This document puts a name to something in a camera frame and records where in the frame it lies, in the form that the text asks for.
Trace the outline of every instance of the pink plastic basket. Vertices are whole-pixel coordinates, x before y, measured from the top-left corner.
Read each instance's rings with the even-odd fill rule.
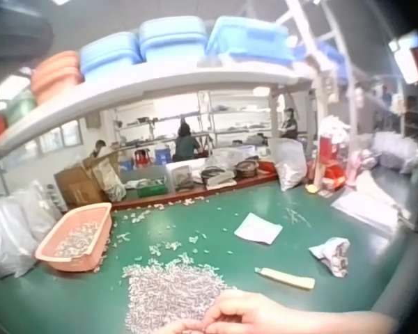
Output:
[[[59,271],[89,271],[96,268],[110,234],[110,210],[111,203],[98,203],[69,211],[43,239],[37,248],[36,258]],[[57,246],[68,233],[88,221],[100,221],[99,229],[88,250],[79,257],[55,257]]]

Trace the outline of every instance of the black hair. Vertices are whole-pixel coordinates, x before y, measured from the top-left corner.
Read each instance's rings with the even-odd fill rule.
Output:
[[[289,111],[291,113],[291,118],[294,118],[294,109],[293,108],[286,108],[285,112]]]
[[[180,129],[178,129],[178,137],[186,137],[190,136],[190,126],[184,122],[180,125]]]
[[[98,141],[96,141],[95,147],[100,146],[101,148],[107,146],[107,144],[102,140],[99,139]]]

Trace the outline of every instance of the worker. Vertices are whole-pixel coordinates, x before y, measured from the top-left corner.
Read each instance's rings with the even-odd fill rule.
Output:
[[[397,323],[377,312],[292,310],[240,290],[227,290],[206,311],[203,321],[179,320],[155,334],[390,334]]]
[[[172,157],[173,162],[193,159],[195,157],[195,150],[198,153],[203,152],[199,142],[191,135],[190,126],[185,121],[181,122],[175,145],[175,154]]]
[[[99,139],[98,141],[96,141],[95,149],[90,154],[90,157],[99,158],[107,154],[110,154],[111,152],[112,151],[110,148],[107,147],[107,144],[102,139]]]
[[[294,109],[285,109],[285,121],[281,129],[280,138],[297,139],[297,121],[294,117]]]

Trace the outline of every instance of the green table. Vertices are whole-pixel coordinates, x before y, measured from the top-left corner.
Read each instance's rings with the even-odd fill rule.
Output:
[[[303,188],[282,193],[273,182],[206,200],[210,202],[174,205],[164,211],[152,209],[139,224],[122,223],[122,217],[130,212],[115,213],[118,226],[113,239],[130,232],[131,241],[110,247],[98,273],[62,275],[41,264],[20,279],[0,280],[0,323],[12,334],[125,333],[128,301],[127,282],[123,280],[119,285],[122,268],[135,263],[139,256],[143,256],[142,263],[147,263],[151,257],[148,247],[161,241],[183,244],[176,252],[163,250],[162,262],[187,251],[196,263],[219,267],[228,284],[261,292],[290,307],[370,310],[392,277],[405,246],[404,234],[390,241],[373,228],[331,209],[329,201],[308,195]],[[292,224],[286,207],[301,213],[311,227]],[[250,212],[283,225],[273,245],[255,244],[233,234]],[[190,244],[188,239],[197,230],[208,238]],[[346,237],[351,242],[349,275],[344,279],[332,276],[307,250],[330,237]],[[193,254],[193,248],[200,252]],[[254,273],[254,267],[309,276],[316,279],[316,287],[306,292],[275,283]]]

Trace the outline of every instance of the yellow object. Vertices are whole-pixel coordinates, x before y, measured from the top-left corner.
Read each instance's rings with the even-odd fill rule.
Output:
[[[314,184],[307,184],[305,186],[305,189],[309,192],[309,193],[317,193],[318,192],[318,187],[315,186]]]
[[[280,271],[269,268],[256,268],[256,273],[262,276],[276,280],[277,282],[299,287],[300,289],[312,290],[316,283],[314,278],[293,276],[289,273],[282,273]]]

